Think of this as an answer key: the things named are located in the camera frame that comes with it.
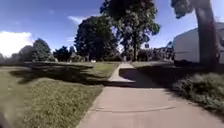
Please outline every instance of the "white cloud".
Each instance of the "white cloud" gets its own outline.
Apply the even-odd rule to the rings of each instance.
[[[85,20],[87,17],[83,16],[68,16],[69,20],[72,20],[74,24],[79,25],[82,23],[83,20]]]
[[[67,41],[68,41],[68,42],[74,42],[74,40],[75,40],[74,37],[68,37],[68,38],[67,38]]]
[[[75,25],[79,25],[83,20],[87,19],[90,16],[99,16],[99,14],[93,14],[89,16],[67,16],[69,20],[72,20]]]
[[[11,56],[25,45],[32,45],[32,43],[32,34],[29,32],[0,32],[0,53],[4,56]]]

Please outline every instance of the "lawn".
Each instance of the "lawn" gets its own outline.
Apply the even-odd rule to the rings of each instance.
[[[15,128],[74,128],[118,63],[0,67],[0,111]]]

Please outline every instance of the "tree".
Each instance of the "tree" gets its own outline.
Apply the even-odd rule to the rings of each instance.
[[[22,62],[32,61],[33,60],[33,52],[34,52],[34,49],[32,46],[27,45],[27,46],[23,47],[19,51],[19,61],[22,61]]]
[[[0,64],[3,63],[5,60],[4,56],[0,53]]]
[[[111,31],[109,20],[104,16],[92,16],[80,25],[75,38],[77,54],[88,60],[104,60],[117,51],[117,39]]]
[[[67,62],[71,56],[70,52],[65,46],[62,46],[62,48],[60,48],[59,50],[56,49],[53,54],[54,57],[58,59],[58,61],[65,61],[65,62]]]
[[[210,0],[172,0],[176,18],[195,10],[198,21],[200,62],[207,68],[215,68],[219,62],[219,40]]]
[[[149,36],[160,30],[154,21],[157,9],[153,0],[105,0],[100,12],[108,16],[117,28],[116,35],[122,39],[125,50],[128,50],[128,45],[133,46],[134,61],[141,44],[148,42]]]
[[[35,61],[48,60],[51,53],[51,49],[44,40],[37,39],[33,44],[33,48],[34,48],[33,57]]]

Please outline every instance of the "van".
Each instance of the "van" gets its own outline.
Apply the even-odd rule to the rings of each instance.
[[[224,23],[216,23],[218,38],[220,40],[220,60],[224,64]],[[174,64],[176,66],[198,65],[200,62],[200,49],[198,28],[185,32],[174,38]]]

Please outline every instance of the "shrub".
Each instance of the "shrub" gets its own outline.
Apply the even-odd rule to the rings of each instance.
[[[224,116],[224,76],[195,75],[174,84],[174,90],[206,109]]]
[[[71,61],[72,62],[84,62],[85,58],[80,55],[74,54],[71,56]]]

